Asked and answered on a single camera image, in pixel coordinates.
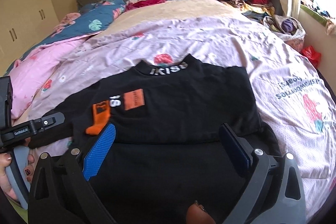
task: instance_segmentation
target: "blue gripper pad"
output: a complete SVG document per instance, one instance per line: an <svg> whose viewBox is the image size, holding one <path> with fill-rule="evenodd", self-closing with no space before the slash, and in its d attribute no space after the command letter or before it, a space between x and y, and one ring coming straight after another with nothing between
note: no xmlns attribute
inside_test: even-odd
<svg viewBox="0 0 336 224"><path fill-rule="evenodd" d="M98 174L98 171L116 138L116 128L108 124L100 132L98 140L84 159L83 175L86 181Z"/></svg>

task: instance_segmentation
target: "orange sock patch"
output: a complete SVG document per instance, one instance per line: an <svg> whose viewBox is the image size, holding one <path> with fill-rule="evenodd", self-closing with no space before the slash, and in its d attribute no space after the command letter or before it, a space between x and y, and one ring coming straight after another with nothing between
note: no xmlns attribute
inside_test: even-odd
<svg viewBox="0 0 336 224"><path fill-rule="evenodd" d="M109 101L103 101L92 106L93 126L88 127L85 132L88 135L98 135L110 118Z"/></svg>

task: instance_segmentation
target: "monstera leaf print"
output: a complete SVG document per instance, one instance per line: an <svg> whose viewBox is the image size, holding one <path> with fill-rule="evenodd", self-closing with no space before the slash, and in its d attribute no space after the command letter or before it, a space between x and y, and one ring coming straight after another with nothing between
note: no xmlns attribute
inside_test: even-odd
<svg viewBox="0 0 336 224"><path fill-rule="evenodd" d="M99 31L101 29L101 22L98 19L95 19L89 24L89 28L92 31Z"/></svg>

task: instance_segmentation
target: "fingernail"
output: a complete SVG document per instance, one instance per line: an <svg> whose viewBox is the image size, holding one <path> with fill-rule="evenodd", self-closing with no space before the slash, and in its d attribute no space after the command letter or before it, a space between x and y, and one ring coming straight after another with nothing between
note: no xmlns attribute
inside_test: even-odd
<svg viewBox="0 0 336 224"><path fill-rule="evenodd" d="M5 154L5 159L6 159L7 161L10 161L10 160L12 160L12 156L11 156L10 154L6 153L6 154Z"/></svg>

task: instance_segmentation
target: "metal bolt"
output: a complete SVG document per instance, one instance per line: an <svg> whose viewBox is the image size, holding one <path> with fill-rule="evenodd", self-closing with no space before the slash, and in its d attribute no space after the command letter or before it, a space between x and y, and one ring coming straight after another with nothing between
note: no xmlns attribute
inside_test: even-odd
<svg viewBox="0 0 336 224"><path fill-rule="evenodd" d="M43 159L43 160L46 159L47 157L48 157L48 153L46 153L46 152L42 153L41 156L40 156L40 158Z"/></svg>
<svg viewBox="0 0 336 224"><path fill-rule="evenodd" d="M256 150L254 150L254 153L256 153L257 155L261 156L264 154L264 151L262 151L260 148L257 148Z"/></svg>
<svg viewBox="0 0 336 224"><path fill-rule="evenodd" d="M286 154L286 157L287 157L289 160L294 159L294 156L293 156L292 153L287 153L287 154Z"/></svg>
<svg viewBox="0 0 336 224"><path fill-rule="evenodd" d="M80 152L80 150L78 148L74 148L73 150L71 150L71 154L74 155L74 156L78 155L79 152Z"/></svg>

